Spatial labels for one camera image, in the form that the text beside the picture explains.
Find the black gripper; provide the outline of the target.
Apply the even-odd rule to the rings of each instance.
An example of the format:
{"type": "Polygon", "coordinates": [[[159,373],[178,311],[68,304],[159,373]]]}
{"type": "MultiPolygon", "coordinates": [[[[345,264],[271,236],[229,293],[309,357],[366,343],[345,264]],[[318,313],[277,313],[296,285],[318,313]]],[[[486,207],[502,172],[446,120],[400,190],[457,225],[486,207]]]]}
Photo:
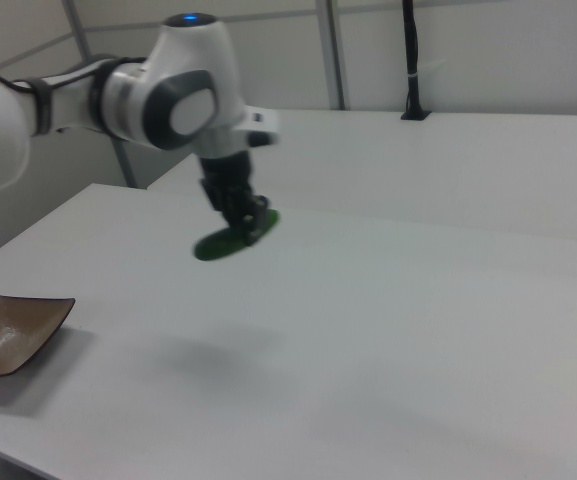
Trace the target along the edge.
{"type": "Polygon", "coordinates": [[[252,162],[247,151],[221,158],[200,158],[206,196],[227,223],[227,231],[252,246],[266,232],[268,199],[254,195],[249,179],[252,162]]]}

